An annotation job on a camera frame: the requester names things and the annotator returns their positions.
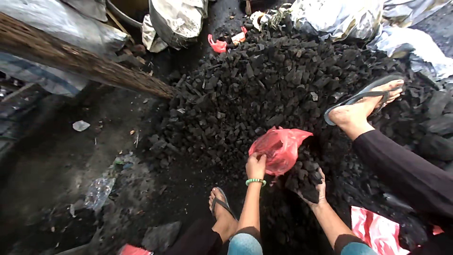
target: person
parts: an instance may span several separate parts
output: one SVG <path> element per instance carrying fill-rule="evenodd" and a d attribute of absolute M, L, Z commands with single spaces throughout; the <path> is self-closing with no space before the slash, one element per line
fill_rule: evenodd
<path fill-rule="evenodd" d="M 403 83 L 403 80 L 393 80 L 371 90 L 387 91 L 385 102 L 381 102 L 382 95 L 364 97 L 354 104 L 332 109 L 328 117 L 352 139 L 352 147 L 358 157 L 393 193 L 433 225 L 442 228 L 442 234 L 430 236 L 427 242 L 414 249 L 411 254 L 450 255 L 453 254 L 453 175 L 390 140 L 367 121 L 375 109 L 381 109 L 401 95 L 402 89 L 398 87 Z M 236 221 L 231 213 L 223 191 L 213 188 L 209 205 L 216 216 L 216 224 L 210 231 L 202 228 L 200 223 L 194 224 L 188 235 L 186 233 L 172 247 L 178 252 L 170 254 L 217 254 L 228 239 L 231 239 L 229 255 L 262 254 L 259 195 L 264 185 L 262 178 L 265 172 L 265 155 L 251 155 L 246 171 L 249 179 L 259 181 L 249 184 L 239 221 Z M 319 203 L 309 202 L 301 193 L 299 196 L 315 214 L 335 254 L 375 255 L 376 252 L 356 237 L 329 205 L 325 196 L 325 176 L 321 169 L 319 171 L 322 176 L 322 184 L 317 186 Z M 188 244 L 190 240 L 197 240 L 195 235 L 198 235 L 198 241 Z"/>
<path fill-rule="evenodd" d="M 432 165 L 415 153 L 398 145 L 374 129 L 367 117 L 375 110 L 397 99 L 403 80 L 393 80 L 371 91 L 387 91 L 383 96 L 364 97 L 354 104 L 334 108 L 329 119 L 352 139 L 352 147 L 364 165 L 368 166 L 399 198 L 405 200 L 444 233 L 430 236 L 429 240 L 411 252 L 413 255 L 453 254 L 453 175 Z M 336 254 L 372 255 L 370 247 L 357 238 L 342 222 L 325 199 L 325 181 L 318 185 L 319 203 L 308 203 L 318 219 Z"/>
<path fill-rule="evenodd" d="M 215 187 L 209 196 L 209 210 L 216 218 L 195 221 L 165 255 L 216 255 L 230 240 L 228 255 L 262 255 L 260 238 L 260 191 L 265 185 L 266 155 L 254 153 L 246 164 L 247 193 L 239 221 L 231 211 L 223 190 Z"/>

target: leg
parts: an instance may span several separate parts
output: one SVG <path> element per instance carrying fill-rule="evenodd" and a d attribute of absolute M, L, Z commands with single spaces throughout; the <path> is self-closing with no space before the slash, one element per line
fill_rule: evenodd
<path fill-rule="evenodd" d="M 214 197 L 225 201 L 225 197 L 213 188 L 209 196 L 209 209 L 212 210 Z M 217 255 L 222 245 L 234 235 L 237 220 L 221 205 L 215 206 L 216 223 L 211 228 L 209 221 L 197 220 L 187 232 L 165 253 L 165 255 Z"/>
<path fill-rule="evenodd" d="M 397 81 L 373 90 L 389 90 Z M 390 93 L 386 103 L 401 91 Z M 366 118 L 381 97 L 363 98 L 332 110 L 329 118 L 354 141 L 359 158 L 400 198 L 440 226 L 453 222 L 453 176 L 375 130 Z"/>

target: charcoal pile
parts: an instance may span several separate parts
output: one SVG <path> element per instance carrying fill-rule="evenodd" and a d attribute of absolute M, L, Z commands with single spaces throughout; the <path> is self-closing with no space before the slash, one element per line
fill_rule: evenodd
<path fill-rule="evenodd" d="M 423 80 L 408 61 L 363 50 L 353 42 L 320 42 L 290 24 L 251 30 L 231 52 L 210 54 L 195 71 L 183 74 L 174 83 L 180 93 L 160 105 L 168 111 L 149 137 L 149 153 L 163 169 L 187 155 L 206 166 L 222 166 L 225 177 L 243 179 L 248 149 L 268 129 L 312 132 L 282 187 L 300 190 L 316 202 L 320 165 L 328 179 L 328 200 L 337 211 L 348 215 L 349 206 L 357 205 L 387 216 L 402 224 L 402 245 L 413 248 L 426 240 L 424 222 L 385 201 L 382 194 L 388 188 L 364 169 L 348 138 L 323 119 L 330 106 L 395 72 L 406 77 L 405 94 L 370 120 L 399 144 L 446 166 L 453 160 L 453 142 L 442 135 L 451 132 L 453 104 L 449 92 L 437 91 L 444 89 L 442 84 Z M 448 153 L 440 153 L 445 148 Z"/>

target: wrist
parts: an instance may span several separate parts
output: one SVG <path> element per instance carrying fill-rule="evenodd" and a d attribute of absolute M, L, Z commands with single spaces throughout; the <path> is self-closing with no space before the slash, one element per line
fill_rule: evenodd
<path fill-rule="evenodd" d="M 310 204 L 310 209 L 316 213 L 318 211 L 323 211 L 325 208 L 328 208 L 330 205 L 326 199 L 322 199 L 318 202 L 318 204 L 312 203 Z"/>
<path fill-rule="evenodd" d="M 247 178 L 264 180 L 264 174 L 263 175 L 261 175 L 261 174 L 251 174 L 251 175 L 247 175 Z"/>
<path fill-rule="evenodd" d="M 251 182 L 249 183 L 249 188 L 258 188 L 258 189 L 261 189 L 261 187 L 263 186 L 263 183 L 262 182 L 259 182 L 259 181 L 254 181 L 254 182 Z"/>

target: black pants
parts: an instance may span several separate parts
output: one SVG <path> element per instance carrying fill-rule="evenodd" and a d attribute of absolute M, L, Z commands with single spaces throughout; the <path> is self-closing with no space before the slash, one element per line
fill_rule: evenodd
<path fill-rule="evenodd" d="M 453 254 L 453 175 L 377 130 L 360 135 L 352 147 L 395 195 L 445 231 L 412 254 Z"/>
<path fill-rule="evenodd" d="M 165 255 L 217 255 L 222 239 L 212 231 L 212 221 L 196 220 Z"/>

